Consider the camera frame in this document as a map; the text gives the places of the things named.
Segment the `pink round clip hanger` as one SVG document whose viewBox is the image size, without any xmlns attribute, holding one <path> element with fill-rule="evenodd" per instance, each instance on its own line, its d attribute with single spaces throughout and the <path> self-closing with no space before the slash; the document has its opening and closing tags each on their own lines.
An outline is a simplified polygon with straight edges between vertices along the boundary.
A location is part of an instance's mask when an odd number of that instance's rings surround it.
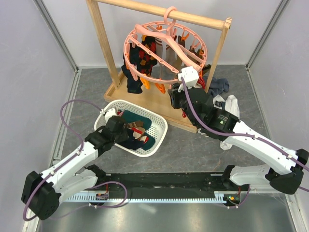
<svg viewBox="0 0 309 232">
<path fill-rule="evenodd" d="M 151 83 L 165 93 L 165 86 L 178 82 L 178 74 L 186 67 L 198 74 L 196 85 L 205 88 L 207 48 L 188 27 L 168 21 L 175 10 L 174 6 L 167 8 L 162 21 L 137 24 L 127 36 L 121 69 L 129 93 L 141 94 Z"/>
</svg>

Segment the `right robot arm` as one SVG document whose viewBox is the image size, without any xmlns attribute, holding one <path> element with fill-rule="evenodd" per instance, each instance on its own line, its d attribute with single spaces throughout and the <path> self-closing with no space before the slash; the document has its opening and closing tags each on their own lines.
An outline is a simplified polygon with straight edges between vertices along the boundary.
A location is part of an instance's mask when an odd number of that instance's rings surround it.
<svg viewBox="0 0 309 232">
<path fill-rule="evenodd" d="M 309 153 L 288 149 L 255 132 L 234 114 L 214 106 L 212 96 L 200 88 L 184 89 L 180 83 L 168 89 L 171 106 L 181 109 L 198 133 L 237 146 L 263 162 L 259 166 L 228 165 L 222 187 L 233 190 L 246 184 L 269 184 L 293 195 L 300 188 Z"/>
</svg>

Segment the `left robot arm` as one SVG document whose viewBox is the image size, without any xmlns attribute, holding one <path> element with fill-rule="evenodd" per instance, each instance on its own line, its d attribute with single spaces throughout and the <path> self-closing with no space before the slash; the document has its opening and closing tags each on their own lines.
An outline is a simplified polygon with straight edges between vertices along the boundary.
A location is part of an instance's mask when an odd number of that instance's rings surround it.
<svg viewBox="0 0 309 232">
<path fill-rule="evenodd" d="M 40 220 L 46 220 L 74 194 L 90 188 L 103 189 L 106 173 L 96 165 L 86 165 L 128 138 L 125 120 L 112 116 L 106 125 L 88 134 L 81 145 L 59 163 L 41 173 L 29 173 L 21 197 L 25 204 L 24 220 L 31 220 L 27 217 L 28 210 Z"/>
</svg>

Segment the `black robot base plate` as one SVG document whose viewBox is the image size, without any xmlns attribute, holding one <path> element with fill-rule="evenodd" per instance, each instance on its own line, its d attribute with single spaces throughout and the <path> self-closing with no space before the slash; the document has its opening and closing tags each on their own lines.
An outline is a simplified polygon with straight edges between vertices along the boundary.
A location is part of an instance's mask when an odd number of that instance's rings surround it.
<svg viewBox="0 0 309 232">
<path fill-rule="evenodd" d="M 101 173 L 93 188 L 108 191 L 112 196 L 212 196 L 216 191 L 247 191 L 248 184 L 238 186 L 227 179 L 224 172 L 178 172 L 178 173 Z"/>
</svg>

